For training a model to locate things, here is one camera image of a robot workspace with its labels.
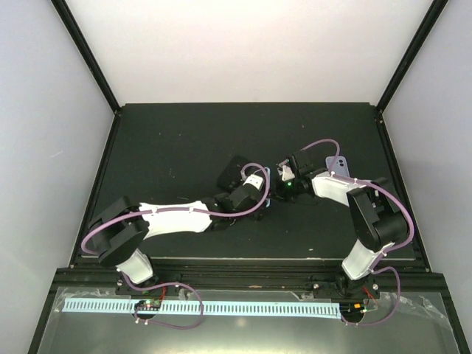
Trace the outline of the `light blue cased phone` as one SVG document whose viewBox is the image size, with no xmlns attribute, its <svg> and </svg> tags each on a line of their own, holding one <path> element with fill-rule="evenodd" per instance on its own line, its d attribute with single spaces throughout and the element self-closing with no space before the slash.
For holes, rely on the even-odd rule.
<svg viewBox="0 0 472 354">
<path fill-rule="evenodd" d="M 263 168 L 264 171 L 265 171 L 265 189 L 264 189 L 264 194 L 263 194 L 263 197 L 264 197 L 264 203 L 263 203 L 263 206 L 265 208 L 269 208 L 270 206 L 270 188 L 271 188 L 271 170 L 269 167 L 264 167 Z"/>
</svg>

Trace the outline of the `lilac phone case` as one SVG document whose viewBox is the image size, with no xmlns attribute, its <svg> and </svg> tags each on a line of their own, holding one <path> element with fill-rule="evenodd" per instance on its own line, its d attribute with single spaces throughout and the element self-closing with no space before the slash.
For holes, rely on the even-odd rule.
<svg viewBox="0 0 472 354">
<path fill-rule="evenodd" d="M 350 171 L 347 165 L 347 160 L 344 156 L 338 156 L 337 158 L 335 158 L 334 156 L 328 156 L 325 158 L 326 168 L 328 168 L 332 163 L 334 163 L 332 171 L 336 175 L 350 177 Z"/>
</svg>

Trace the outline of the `black cased phone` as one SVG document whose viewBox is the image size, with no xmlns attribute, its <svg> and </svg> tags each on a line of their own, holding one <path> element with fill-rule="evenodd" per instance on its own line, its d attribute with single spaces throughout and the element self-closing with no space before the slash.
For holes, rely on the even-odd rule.
<svg viewBox="0 0 472 354">
<path fill-rule="evenodd" d="M 234 156 L 223 172 L 218 176 L 216 184 L 224 192 L 234 191 L 241 183 L 241 170 L 250 161 L 243 156 Z"/>
</svg>

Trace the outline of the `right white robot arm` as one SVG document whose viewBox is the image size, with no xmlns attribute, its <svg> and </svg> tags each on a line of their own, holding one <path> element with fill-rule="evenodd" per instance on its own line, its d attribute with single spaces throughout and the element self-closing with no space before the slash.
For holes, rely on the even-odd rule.
<svg viewBox="0 0 472 354">
<path fill-rule="evenodd" d="M 277 166 L 273 196 L 293 201 L 312 195 L 340 203 L 350 210 L 356 241 L 341 263 L 334 287 L 342 298 L 357 295 L 364 279 L 385 256 L 414 236 L 412 217 L 385 178 L 373 181 L 316 169 L 308 154 L 300 151 Z"/>
</svg>

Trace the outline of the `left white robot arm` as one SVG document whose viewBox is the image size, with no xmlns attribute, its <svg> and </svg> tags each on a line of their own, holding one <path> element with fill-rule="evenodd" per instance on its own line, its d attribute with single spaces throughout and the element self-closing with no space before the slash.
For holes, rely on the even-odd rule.
<svg viewBox="0 0 472 354">
<path fill-rule="evenodd" d="M 139 250 L 151 237 L 179 232 L 219 232 L 242 218 L 257 214 L 266 183 L 249 177 L 230 193 L 224 192 L 188 204 L 131 205 L 124 197 L 89 224 L 92 236 L 85 251 L 98 256 L 103 267 L 115 267 L 125 274 L 141 294 L 158 286 L 150 258 Z"/>
</svg>

